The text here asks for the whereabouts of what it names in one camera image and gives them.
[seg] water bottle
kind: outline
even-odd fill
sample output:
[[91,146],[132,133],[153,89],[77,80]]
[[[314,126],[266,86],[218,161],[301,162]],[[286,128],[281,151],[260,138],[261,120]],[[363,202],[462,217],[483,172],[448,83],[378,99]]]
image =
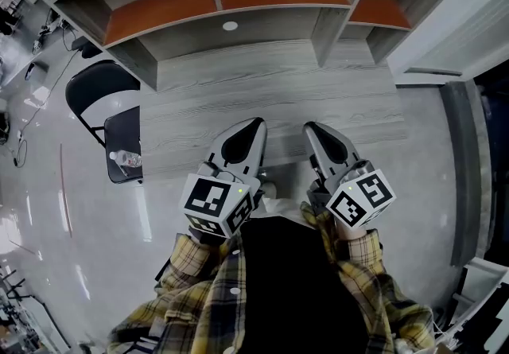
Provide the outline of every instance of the water bottle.
[[142,157],[139,154],[126,150],[110,152],[110,159],[116,161],[119,166],[140,167],[142,165]]

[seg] fiducial marker cube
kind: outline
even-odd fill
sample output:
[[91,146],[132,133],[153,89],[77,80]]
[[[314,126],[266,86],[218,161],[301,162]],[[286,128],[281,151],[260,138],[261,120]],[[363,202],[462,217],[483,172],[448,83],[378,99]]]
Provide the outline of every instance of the fiducial marker cube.
[[255,203],[249,185],[189,174],[179,208],[195,229],[231,238]]
[[327,209],[351,229],[361,227],[383,212],[396,196],[380,169],[343,183]]

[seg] cable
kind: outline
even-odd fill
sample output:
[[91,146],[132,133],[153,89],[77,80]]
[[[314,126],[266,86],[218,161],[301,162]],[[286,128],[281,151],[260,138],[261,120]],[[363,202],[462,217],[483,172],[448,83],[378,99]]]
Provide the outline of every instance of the cable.
[[445,334],[440,327],[438,327],[438,324],[433,321],[433,325],[437,328],[437,332],[435,334]]
[[231,175],[233,176],[233,182],[234,182],[234,183],[236,183],[236,182],[237,182],[237,181],[235,181],[235,179],[236,179],[236,180],[238,180],[240,183],[244,184],[244,182],[242,181],[242,179],[240,179],[240,177],[237,177],[236,175],[234,175],[232,172],[228,172],[227,170],[220,170],[220,172],[219,172],[218,176],[219,176],[221,173],[228,173],[228,174],[231,174]]
[[[74,36],[74,40],[76,40],[76,35],[75,35],[75,33],[74,33],[74,30],[72,30],[72,29],[70,29],[70,30],[71,30],[72,35]],[[72,51],[72,49],[68,49],[67,45],[65,44],[64,32],[65,32],[65,29],[64,29],[64,28],[62,28],[62,41],[64,42],[64,47],[65,47],[65,49],[66,49],[68,52],[71,52],[71,51]]]
[[[60,81],[60,78],[62,77],[62,75],[65,73],[65,70],[67,70],[68,66],[71,64],[71,61],[72,59],[74,58],[74,56],[77,54],[78,52],[76,51],[72,56],[71,58],[69,59],[69,61],[67,62],[67,64],[65,65],[64,69],[62,70],[62,72],[60,73],[60,75],[58,76],[58,78],[56,79],[55,83],[53,84],[53,86],[51,87],[51,89],[49,90],[49,93],[48,93],[48,97],[46,97],[46,100],[44,101],[44,103],[37,108],[37,110],[33,113],[32,115],[32,118],[30,118],[30,120],[25,124],[24,127],[22,127],[20,129],[20,140],[19,140],[19,143],[17,144],[17,151],[15,152],[14,150],[10,149],[7,145],[6,145],[6,148],[9,150],[9,152],[11,152],[11,154],[13,155],[14,157],[14,165],[20,169],[21,167],[23,167],[25,165],[25,162],[26,162],[26,155],[28,154],[29,152],[29,143],[26,141],[26,139],[23,138],[23,132],[25,132],[25,129],[27,128],[27,126],[33,121],[33,119],[36,117],[37,115],[37,112],[39,112],[41,110],[41,108],[43,108],[46,103],[48,102],[49,100],[49,97],[51,96],[53,90],[55,89],[56,85],[58,84],[58,82]],[[20,158],[20,155],[23,154],[21,152],[21,149],[23,147],[23,144],[25,144],[25,154],[23,155],[23,158],[21,159]]]
[[[21,160],[19,158],[19,154],[21,152],[21,148],[23,147],[23,143],[25,143],[25,156],[23,157],[23,162],[21,163]],[[14,157],[14,165],[20,169],[25,165],[26,162],[26,155],[29,152],[29,143],[26,141],[26,139],[22,139],[21,142],[19,142],[19,146],[17,147],[17,154]]]
[[25,129],[26,127],[33,121],[33,119],[35,118],[35,116],[37,115],[37,112],[39,112],[41,110],[41,108],[43,108],[46,103],[48,102],[49,100],[49,97],[51,96],[52,92],[53,92],[53,89],[55,89],[55,86],[58,84],[58,81],[60,81],[60,78],[62,77],[62,75],[65,73],[65,70],[67,70],[67,67],[71,64],[71,61],[72,59],[74,58],[74,56],[77,54],[78,52],[74,52],[74,54],[71,56],[71,58],[69,59],[69,61],[67,62],[67,64],[65,65],[64,69],[62,70],[62,72],[60,73],[60,75],[58,76],[58,78],[56,79],[55,81],[55,84],[51,87],[51,89],[49,90],[49,93],[48,93],[48,97],[46,98],[46,100],[44,101],[44,103],[37,108],[37,110],[35,111],[35,113],[32,115],[32,118],[30,118],[30,120],[25,124],[25,126],[20,129],[20,134],[21,136],[23,136],[23,132],[25,132]]

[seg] plaid shirt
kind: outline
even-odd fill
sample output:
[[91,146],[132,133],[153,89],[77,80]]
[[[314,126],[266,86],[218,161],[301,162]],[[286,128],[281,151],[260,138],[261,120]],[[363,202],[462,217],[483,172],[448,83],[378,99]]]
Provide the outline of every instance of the plaid shirt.
[[[386,273],[378,232],[339,241],[328,212],[315,216],[306,203],[301,210],[321,231],[330,263],[359,304],[369,336],[366,352],[395,352],[393,334],[416,351],[432,347],[432,313],[405,298]],[[127,342],[148,336],[154,321],[164,329],[156,333],[160,340],[155,354],[223,353],[227,348],[237,352],[246,333],[242,238],[236,236],[214,250],[179,235],[170,262],[155,287],[157,297],[138,307],[111,332],[108,354],[124,353],[132,344]],[[233,294],[231,288],[240,289],[240,293]]]

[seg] wood grain desktop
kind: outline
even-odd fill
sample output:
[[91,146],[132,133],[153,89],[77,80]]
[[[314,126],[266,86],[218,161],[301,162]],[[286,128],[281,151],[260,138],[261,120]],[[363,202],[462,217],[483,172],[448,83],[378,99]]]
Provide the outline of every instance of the wood grain desktop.
[[159,92],[142,85],[146,181],[196,172],[219,133],[256,116],[269,128],[264,165],[305,160],[301,131],[308,121],[354,143],[406,137],[392,75],[361,41],[339,43],[324,68],[309,40],[278,41],[162,61],[157,79]]

